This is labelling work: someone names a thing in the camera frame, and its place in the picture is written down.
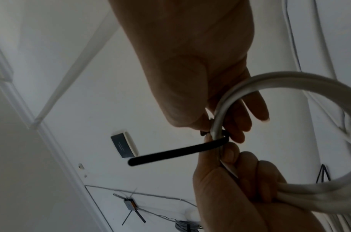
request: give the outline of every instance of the white cable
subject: white cable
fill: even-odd
[[[222,138],[221,131],[225,114],[236,100],[249,93],[267,88],[293,88],[315,92],[338,104],[351,118],[350,87],[335,80],[309,73],[266,73],[237,84],[221,98],[216,107],[215,119],[211,128],[213,139]],[[234,166],[226,164],[224,166],[237,177]],[[319,184],[280,183],[277,199],[310,211],[351,214],[351,172],[339,179]]]

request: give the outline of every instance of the ceiling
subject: ceiling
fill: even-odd
[[[255,39],[248,56],[252,75],[295,70],[281,1],[251,1]],[[36,116],[103,20],[106,0],[26,0],[23,6],[13,84]],[[241,150],[272,161],[291,183],[312,183],[320,166],[306,98],[300,91],[262,92],[271,121],[253,119]],[[197,155],[129,167],[110,136],[126,130],[140,155],[202,143],[199,132],[170,126],[152,96],[136,54],[120,28],[45,118],[85,185],[194,200],[192,174]],[[113,191],[88,187],[114,231],[174,230],[170,222],[145,215],[142,227]],[[182,219],[192,207],[181,202],[134,197],[140,206]]]

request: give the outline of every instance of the wall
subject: wall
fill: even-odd
[[[36,131],[0,91],[0,232],[100,231]]]

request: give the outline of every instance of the black cable tie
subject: black cable tie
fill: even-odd
[[[202,151],[212,150],[212,149],[221,147],[224,144],[226,144],[227,142],[229,142],[229,133],[227,131],[223,130],[222,134],[224,135],[224,137],[219,139],[219,140],[214,140],[211,142],[202,143],[202,144],[198,144],[198,145],[194,145],[194,146],[190,146],[190,147],[186,147],[186,148],[179,148],[179,149],[175,149],[175,150],[149,154],[146,156],[134,157],[128,161],[128,165],[129,166],[137,166],[137,165],[141,165],[141,164],[148,164],[148,163],[152,163],[152,162],[156,162],[156,161],[160,161],[160,160],[172,159],[172,158],[176,158],[176,157],[199,153]]]

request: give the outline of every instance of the hand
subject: hand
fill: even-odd
[[[250,78],[254,25],[248,0],[109,0],[140,59],[150,88],[176,127],[209,131],[222,95]],[[242,143],[252,121],[269,119],[260,93],[235,102],[224,127]]]
[[[207,134],[205,142],[211,141]],[[224,146],[222,160],[237,169],[238,180],[220,165],[215,150],[200,153],[193,187],[201,222],[208,232],[324,232],[309,212],[274,200],[277,183],[285,182],[275,165]]]

